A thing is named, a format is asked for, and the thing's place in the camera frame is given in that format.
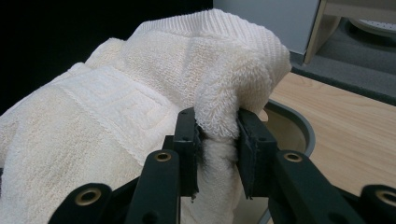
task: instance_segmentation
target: wooden table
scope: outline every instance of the wooden table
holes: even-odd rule
[[[369,184],[396,188],[396,107],[289,73],[270,97],[311,123],[312,162],[335,186],[360,195]]]

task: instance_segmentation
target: brass screw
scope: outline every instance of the brass screw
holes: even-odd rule
[[[98,201],[101,196],[102,191],[98,188],[84,189],[77,195],[75,203],[80,206],[90,205]]]
[[[379,189],[375,192],[375,196],[379,198],[383,203],[396,207],[396,193]]]
[[[283,157],[284,157],[286,160],[292,161],[292,162],[300,162],[300,161],[303,160],[303,158],[302,158],[301,156],[299,156],[299,155],[296,154],[296,153],[292,153],[292,152],[286,153],[285,155],[283,155]]]
[[[155,155],[155,160],[157,161],[169,161],[172,158],[171,154],[167,152],[160,152]]]

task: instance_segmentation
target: white wall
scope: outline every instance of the white wall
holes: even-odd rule
[[[214,0],[233,13],[274,32],[290,51],[305,54],[319,0]]]

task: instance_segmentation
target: terry cloth texture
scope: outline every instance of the terry cloth texture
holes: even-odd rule
[[[241,192],[233,140],[239,107],[257,114],[290,70],[289,51],[264,27],[217,9],[142,23],[109,39],[0,118],[1,223],[46,223],[73,189],[113,189],[195,107],[207,135],[200,192],[183,223],[232,223]]]

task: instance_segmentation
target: towel fold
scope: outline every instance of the towel fold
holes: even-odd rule
[[[289,51],[264,27],[211,9],[142,23],[111,38],[0,117],[1,223],[46,223],[73,189],[116,189],[194,106],[207,135],[200,192],[183,223],[232,223],[241,192],[237,110],[259,114],[290,70]]]

